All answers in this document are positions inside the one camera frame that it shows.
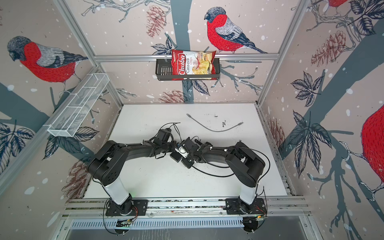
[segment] bag of chips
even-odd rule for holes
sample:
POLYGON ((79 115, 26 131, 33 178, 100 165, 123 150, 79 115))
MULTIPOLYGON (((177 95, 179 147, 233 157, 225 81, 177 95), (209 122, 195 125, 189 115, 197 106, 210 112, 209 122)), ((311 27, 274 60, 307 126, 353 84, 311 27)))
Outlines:
MULTIPOLYGON (((212 64, 216 51, 213 52, 193 52, 172 50, 172 74, 216 74, 215 67, 212 64)), ((216 80, 216 78, 190 78, 216 80)), ((183 80, 183 78, 174 78, 172 80, 183 80)))

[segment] white wire basket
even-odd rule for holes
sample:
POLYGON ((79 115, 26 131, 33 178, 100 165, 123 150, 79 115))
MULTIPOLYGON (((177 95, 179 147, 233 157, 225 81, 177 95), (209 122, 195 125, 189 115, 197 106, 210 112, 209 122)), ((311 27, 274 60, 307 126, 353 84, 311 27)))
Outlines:
POLYGON ((73 137, 108 82, 109 77, 105 73, 89 74, 84 86, 77 93, 70 94, 72 100, 51 124, 48 132, 55 137, 73 137))

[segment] bird wing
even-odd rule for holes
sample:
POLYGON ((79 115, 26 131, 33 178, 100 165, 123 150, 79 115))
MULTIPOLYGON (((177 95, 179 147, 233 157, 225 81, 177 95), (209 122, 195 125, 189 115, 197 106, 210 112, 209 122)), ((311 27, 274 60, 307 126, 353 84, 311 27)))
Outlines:
POLYGON ((217 34, 219 34, 222 38, 228 41, 233 41, 238 38, 242 33, 240 27, 236 26, 230 19, 227 17, 227 20, 224 26, 220 26, 215 28, 217 34))
POLYGON ((88 59, 79 54, 63 51, 60 48, 46 47, 40 44, 37 44, 37 46, 41 52, 41 57, 37 64, 45 68, 59 68, 70 63, 88 59))

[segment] white tabletop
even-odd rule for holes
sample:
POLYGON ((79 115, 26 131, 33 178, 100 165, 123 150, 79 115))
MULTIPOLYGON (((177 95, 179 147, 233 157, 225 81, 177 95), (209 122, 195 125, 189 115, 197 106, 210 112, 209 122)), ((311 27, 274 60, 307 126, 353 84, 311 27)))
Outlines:
MULTIPOLYGON (((253 104, 146 104, 124 105, 110 140, 117 143, 140 143, 149 140, 168 122, 177 124, 181 137, 199 136, 201 141, 215 147, 235 145, 239 140, 249 148, 263 152, 270 159, 271 168, 259 182, 258 193, 263 186, 267 196, 286 196, 286 190, 279 175, 275 160, 264 134, 260 119, 253 104), (244 122, 225 132, 211 132, 190 119, 194 119, 212 130, 224 130, 244 122)), ((180 138, 172 127, 175 140, 180 138)), ((264 172, 268 169, 265 161, 264 172)), ((231 169, 222 169, 208 164, 194 166, 207 173, 229 175, 231 169)), ((133 197, 234 197, 239 196, 241 182, 236 176, 219 178, 205 175, 193 168, 187 169, 177 163, 169 153, 161 159, 142 157, 125 162, 120 178, 133 197)), ((103 188, 91 182, 84 198, 107 198, 103 188)))

